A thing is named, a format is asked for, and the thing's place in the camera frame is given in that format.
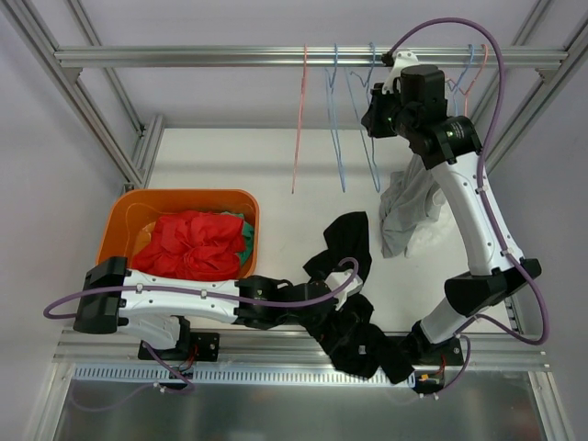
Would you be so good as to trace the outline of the pink wire hanger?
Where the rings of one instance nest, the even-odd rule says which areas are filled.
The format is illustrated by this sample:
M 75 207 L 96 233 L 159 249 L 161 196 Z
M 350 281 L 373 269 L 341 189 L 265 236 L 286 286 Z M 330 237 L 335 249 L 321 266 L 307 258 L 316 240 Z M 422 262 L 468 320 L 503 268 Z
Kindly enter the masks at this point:
M 290 189 L 291 195 L 295 194 L 297 173 L 298 173 L 298 167 L 299 167 L 300 141 L 301 141 L 303 113 L 304 113 L 304 108 L 305 108 L 306 89 L 307 89 L 307 72 L 308 72 L 308 45 L 304 44 L 303 55 L 302 55 L 302 75 L 301 75 L 301 79 L 300 79 L 300 102 L 299 102 L 298 121 L 297 121 L 297 128 L 296 128 L 295 151 L 294 151 L 294 161 L 293 161 L 292 180 L 291 180 L 291 189 Z

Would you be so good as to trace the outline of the red tank top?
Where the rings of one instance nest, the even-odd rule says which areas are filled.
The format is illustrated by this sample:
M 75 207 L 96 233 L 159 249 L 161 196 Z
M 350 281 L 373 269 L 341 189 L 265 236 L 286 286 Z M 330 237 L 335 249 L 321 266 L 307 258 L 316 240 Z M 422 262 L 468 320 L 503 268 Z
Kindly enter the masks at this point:
M 166 214 L 154 224 L 151 239 L 131 267 L 157 277 L 193 281 L 236 278 L 242 266 L 232 250 L 243 221 L 222 213 L 194 210 Z

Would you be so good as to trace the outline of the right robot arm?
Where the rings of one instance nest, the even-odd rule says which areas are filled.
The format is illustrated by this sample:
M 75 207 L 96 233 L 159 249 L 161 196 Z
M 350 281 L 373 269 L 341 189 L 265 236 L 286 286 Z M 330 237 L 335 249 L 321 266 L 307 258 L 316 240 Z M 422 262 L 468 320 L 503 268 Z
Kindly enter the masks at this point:
M 444 299 L 402 343 L 428 365 L 478 314 L 514 295 L 542 269 L 509 237 L 478 133 L 469 118 L 447 114 L 445 75 L 438 67 L 392 67 L 387 80 L 374 85 L 361 123 L 373 138 L 400 136 L 409 142 L 446 197 L 465 246 L 468 271 L 445 282 Z

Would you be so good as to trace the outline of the blue wire hanger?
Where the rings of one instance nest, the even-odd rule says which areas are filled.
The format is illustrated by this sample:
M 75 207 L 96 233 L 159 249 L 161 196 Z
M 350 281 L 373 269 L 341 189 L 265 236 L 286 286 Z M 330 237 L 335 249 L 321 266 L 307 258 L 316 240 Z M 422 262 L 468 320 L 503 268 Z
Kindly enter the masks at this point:
M 338 45 L 334 44 L 334 57 L 333 57 L 333 68 L 324 68 L 324 80 L 325 80 L 325 96 L 326 96 L 326 111 L 327 119 L 329 122 L 329 131 L 332 138 L 334 147 L 334 156 L 337 166 L 337 172 L 339 175 L 339 181 L 341 190 L 343 193 L 346 192 L 346 180 L 345 180 L 345 167 L 343 162 L 341 142 L 338 131 L 338 116 L 336 111 L 336 105 L 334 103 L 334 91 L 336 76 L 338 70 L 339 50 Z

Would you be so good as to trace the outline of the green tank top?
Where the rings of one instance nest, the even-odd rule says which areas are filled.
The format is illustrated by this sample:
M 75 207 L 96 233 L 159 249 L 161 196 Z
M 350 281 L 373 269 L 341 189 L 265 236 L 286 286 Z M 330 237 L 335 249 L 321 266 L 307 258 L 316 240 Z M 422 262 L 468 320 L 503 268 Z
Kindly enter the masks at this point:
M 245 220 L 242 213 L 223 211 L 222 215 L 233 216 L 243 221 L 241 239 L 233 239 L 231 247 L 234 253 L 239 257 L 240 266 L 244 266 L 254 250 L 254 226 Z

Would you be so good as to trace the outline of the grey tank top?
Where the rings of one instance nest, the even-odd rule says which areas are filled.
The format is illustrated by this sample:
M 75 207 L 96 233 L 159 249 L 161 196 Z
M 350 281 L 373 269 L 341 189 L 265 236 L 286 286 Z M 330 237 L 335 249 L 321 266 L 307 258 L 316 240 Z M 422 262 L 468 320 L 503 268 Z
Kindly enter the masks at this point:
M 443 190 L 414 155 L 404 170 L 390 175 L 390 186 L 380 197 L 382 256 L 404 256 L 416 226 L 427 218 L 436 220 L 444 205 L 448 204 Z

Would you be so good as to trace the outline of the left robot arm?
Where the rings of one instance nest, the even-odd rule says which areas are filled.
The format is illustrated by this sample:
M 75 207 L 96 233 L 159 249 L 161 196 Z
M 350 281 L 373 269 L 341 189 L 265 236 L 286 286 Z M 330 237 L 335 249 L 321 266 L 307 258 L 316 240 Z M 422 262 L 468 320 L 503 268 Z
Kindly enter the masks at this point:
M 180 360 L 195 343 L 192 317 L 256 330 L 303 325 L 339 311 L 362 286 L 354 268 L 298 285 L 261 276 L 201 282 L 143 273 L 130 269 L 126 257 L 114 256 L 86 273 L 73 328 L 131 335 L 162 358 Z

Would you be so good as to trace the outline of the black tank top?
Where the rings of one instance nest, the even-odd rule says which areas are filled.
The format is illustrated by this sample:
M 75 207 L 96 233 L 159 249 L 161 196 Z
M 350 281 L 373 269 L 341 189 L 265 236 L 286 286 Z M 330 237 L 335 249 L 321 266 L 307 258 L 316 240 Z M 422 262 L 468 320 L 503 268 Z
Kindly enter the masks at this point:
M 334 220 L 323 232 L 326 249 L 303 266 L 312 281 L 325 280 L 334 270 L 351 269 L 341 260 L 352 257 L 358 263 L 358 276 L 368 278 L 372 257 L 369 249 L 368 215 L 348 212 Z M 399 346 L 371 323 L 372 304 L 360 293 L 351 295 L 339 310 L 331 310 L 322 322 L 306 322 L 305 329 L 319 343 L 335 369 L 363 379 L 382 369 L 388 380 L 399 384 L 414 368 Z

